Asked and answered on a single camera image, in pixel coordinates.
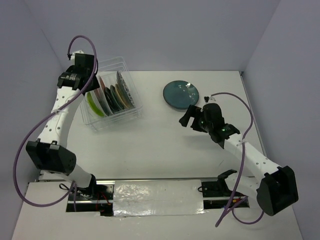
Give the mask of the red floral plate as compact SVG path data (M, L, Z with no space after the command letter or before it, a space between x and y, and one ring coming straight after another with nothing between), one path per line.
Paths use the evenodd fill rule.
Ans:
M97 98L97 100L98 100L98 102L100 104L101 109L103 110L104 109L104 103L103 103L101 95L100 95L100 89L99 88L95 89L94 90L94 94L95 94L95 96L96 96L96 98Z

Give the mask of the lime green plate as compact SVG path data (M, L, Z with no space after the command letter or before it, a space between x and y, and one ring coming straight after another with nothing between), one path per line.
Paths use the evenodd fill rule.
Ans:
M86 94L87 102L91 108L91 110L99 117L104 118L106 117L106 114L104 113L98 98L96 97L96 94L93 91L89 91Z

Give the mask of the blue blossom plate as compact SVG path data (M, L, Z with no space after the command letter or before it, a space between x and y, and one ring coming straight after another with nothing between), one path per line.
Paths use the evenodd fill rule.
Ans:
M169 106L178 110L186 110L190 105L196 105L200 98L198 89L184 80L169 82L163 88L162 96Z

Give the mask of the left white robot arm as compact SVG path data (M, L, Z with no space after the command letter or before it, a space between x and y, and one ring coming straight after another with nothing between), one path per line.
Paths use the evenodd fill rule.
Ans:
M67 149L68 135L78 106L84 99L81 89L93 77L87 91L99 84L94 69L94 56L75 53L73 64L58 77L54 114L45 124L35 141L28 141L26 151L35 167L58 175L68 182L75 182L82 196L90 200L97 196L98 186L93 174L77 165L76 155Z

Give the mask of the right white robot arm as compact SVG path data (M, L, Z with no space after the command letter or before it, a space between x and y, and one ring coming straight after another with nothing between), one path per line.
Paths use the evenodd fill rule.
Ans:
M245 141L235 126L225 122L218 104L190 105L179 123L186 127L191 118L194 131L209 134L214 143L244 162L256 182L241 177L239 192L255 199L267 215L274 216L299 200L293 169L281 167Z

